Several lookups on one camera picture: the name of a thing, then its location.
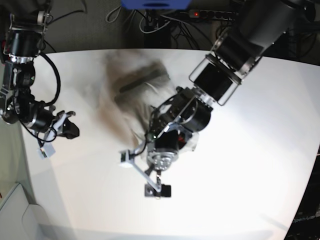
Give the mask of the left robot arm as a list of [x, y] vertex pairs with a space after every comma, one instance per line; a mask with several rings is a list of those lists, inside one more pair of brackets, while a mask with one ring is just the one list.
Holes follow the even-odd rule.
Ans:
[[162, 183], [162, 173], [181, 152], [195, 149], [214, 105], [225, 105], [265, 51], [316, 4], [315, 0], [247, 0], [232, 26], [190, 73], [191, 87], [169, 92], [169, 80], [160, 81], [150, 73], [120, 89], [117, 104], [139, 140], [134, 149], [121, 152], [121, 162], [145, 179], [145, 197], [171, 197], [172, 187]]

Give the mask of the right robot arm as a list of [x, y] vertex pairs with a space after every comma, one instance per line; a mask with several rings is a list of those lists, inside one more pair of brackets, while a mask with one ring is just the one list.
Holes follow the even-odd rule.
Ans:
[[[61, 92], [56, 65], [43, 52], [45, 34], [52, 23], [51, 0], [2, 0], [0, 2], [0, 62], [4, 65], [0, 85], [0, 118], [7, 124], [19, 122], [40, 147], [57, 137], [79, 137], [70, 121], [74, 111], [54, 113]], [[36, 80], [34, 60], [42, 57], [52, 68], [56, 90], [52, 100], [36, 100], [31, 86]]]

